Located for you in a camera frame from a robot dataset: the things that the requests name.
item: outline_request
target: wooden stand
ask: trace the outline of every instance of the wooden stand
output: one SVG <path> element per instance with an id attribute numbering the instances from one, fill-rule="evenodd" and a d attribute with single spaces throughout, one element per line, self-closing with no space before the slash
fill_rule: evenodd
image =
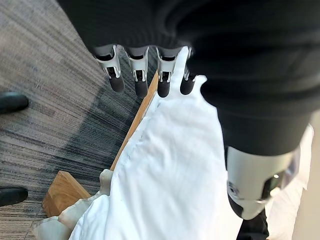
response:
<path id="1" fill-rule="evenodd" d="M 122 151 L 136 131 L 139 123 L 144 118 L 146 111 L 155 96 L 157 86 L 158 74 L 156 73 L 149 86 L 148 93 L 143 99 L 140 108 L 135 115 L 131 127 L 124 138 L 110 170 L 113 171 L 115 169 Z M 75 204 L 79 199 L 87 199 L 90 197 L 90 194 L 71 176 L 70 173 L 66 171 L 59 171 L 43 199 L 42 206 L 46 215 L 50 218 L 52 216 L 59 216 L 63 210 Z"/>

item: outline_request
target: robotic hand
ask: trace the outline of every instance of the robotic hand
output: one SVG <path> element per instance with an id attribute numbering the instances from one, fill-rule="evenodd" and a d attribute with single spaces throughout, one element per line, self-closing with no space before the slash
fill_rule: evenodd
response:
<path id="1" fill-rule="evenodd" d="M 320 107 L 320 2 L 314 0 L 58 0 L 113 90 L 127 52 L 136 94 L 147 94 L 148 47 L 158 54 L 158 94 L 169 93 L 188 46 L 181 93 L 206 75 L 217 107 L 234 212 L 254 218 L 298 170 L 294 152 Z"/>

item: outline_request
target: black boot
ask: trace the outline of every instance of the black boot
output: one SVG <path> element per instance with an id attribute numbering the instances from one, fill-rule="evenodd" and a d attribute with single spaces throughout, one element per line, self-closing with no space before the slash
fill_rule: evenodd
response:
<path id="1" fill-rule="evenodd" d="M 18 92 L 0 92 L 0 114 L 21 111 L 28 107 L 28 98 Z M 28 190 L 19 186 L 0 187 L 0 207 L 26 200 Z"/>
<path id="2" fill-rule="evenodd" d="M 25 95 L 14 91 L 0 92 L 0 114 L 14 113 L 28 107 L 29 100 Z"/>

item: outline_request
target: gray striped carpet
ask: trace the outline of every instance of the gray striped carpet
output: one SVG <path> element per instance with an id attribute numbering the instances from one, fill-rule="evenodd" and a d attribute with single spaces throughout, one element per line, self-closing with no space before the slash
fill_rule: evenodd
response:
<path id="1" fill-rule="evenodd" d="M 154 55 L 152 49 L 149 82 Z M 123 53 L 120 61 L 121 94 L 54 0 L 0 2 L 0 91 L 30 100 L 28 109 L 0 115 L 0 186 L 29 190 L 23 203 L 0 208 L 0 239 L 35 239 L 30 227 L 46 217 L 42 200 L 59 170 L 89 193 L 98 190 L 141 103 Z"/>

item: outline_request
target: black sleeve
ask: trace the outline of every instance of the black sleeve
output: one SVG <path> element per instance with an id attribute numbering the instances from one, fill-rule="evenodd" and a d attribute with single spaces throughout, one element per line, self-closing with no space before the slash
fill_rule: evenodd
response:
<path id="1" fill-rule="evenodd" d="M 191 46 L 225 146 L 294 150 L 320 107 L 320 1 L 58 0 L 93 55 L 110 44 Z"/>
<path id="2" fill-rule="evenodd" d="M 266 211 L 251 220 L 243 220 L 236 240 L 266 240 L 269 237 Z"/>

